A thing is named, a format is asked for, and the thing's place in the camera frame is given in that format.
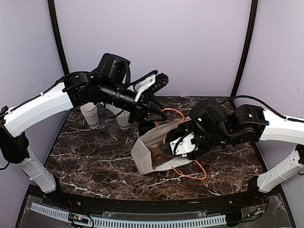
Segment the white paper takeout bag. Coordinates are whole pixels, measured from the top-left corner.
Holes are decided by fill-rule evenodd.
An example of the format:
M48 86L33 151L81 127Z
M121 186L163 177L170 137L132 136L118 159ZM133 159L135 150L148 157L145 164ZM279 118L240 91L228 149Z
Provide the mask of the white paper takeout bag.
M189 117L182 116L172 122L152 128L137 139L131 150L131 155L140 175L168 170L174 170L178 175L181 175L176 168L192 161L182 156L165 155L162 152L162 147L169 131L189 120Z

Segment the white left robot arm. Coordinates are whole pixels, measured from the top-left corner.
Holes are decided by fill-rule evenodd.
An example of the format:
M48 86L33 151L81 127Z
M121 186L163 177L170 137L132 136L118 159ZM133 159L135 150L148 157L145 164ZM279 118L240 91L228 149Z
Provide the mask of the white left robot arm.
M46 92L15 107L3 107L0 113L0 150L4 159L17 165L37 184L57 207L67 203L59 182L35 156L28 131L35 130L53 116L88 103L105 103L128 111L129 123L167 120L155 93L168 84L163 73L152 71L139 80L136 91L119 84L96 70L63 76Z

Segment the stack of black cup lids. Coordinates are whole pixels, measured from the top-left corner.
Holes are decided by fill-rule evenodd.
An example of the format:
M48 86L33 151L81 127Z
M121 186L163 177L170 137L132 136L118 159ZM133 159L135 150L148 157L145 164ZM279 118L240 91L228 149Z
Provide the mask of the stack of black cup lids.
M155 128L155 122L144 122L138 125L139 135L142 136L146 134L151 129Z

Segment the brown cardboard cup carrier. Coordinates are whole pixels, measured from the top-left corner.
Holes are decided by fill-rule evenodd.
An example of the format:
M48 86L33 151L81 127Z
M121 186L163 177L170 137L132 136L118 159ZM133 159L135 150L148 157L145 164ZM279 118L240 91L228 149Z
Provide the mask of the brown cardboard cup carrier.
M173 155L165 155L162 151L163 142L158 142L155 146L147 146L147 149L151 153L152 167L156 167L174 159Z

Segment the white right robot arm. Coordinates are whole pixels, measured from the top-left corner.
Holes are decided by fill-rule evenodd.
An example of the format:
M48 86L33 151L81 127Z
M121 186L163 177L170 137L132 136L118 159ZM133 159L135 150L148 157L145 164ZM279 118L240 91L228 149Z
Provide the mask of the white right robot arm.
M295 143L295 149L271 170L253 177L242 196L253 206L274 187L304 168L304 121L284 116L267 104L244 104L228 114L221 102L208 98L195 104L190 120L180 123L164 138L162 152L195 160L211 148L236 146L247 142L282 141Z

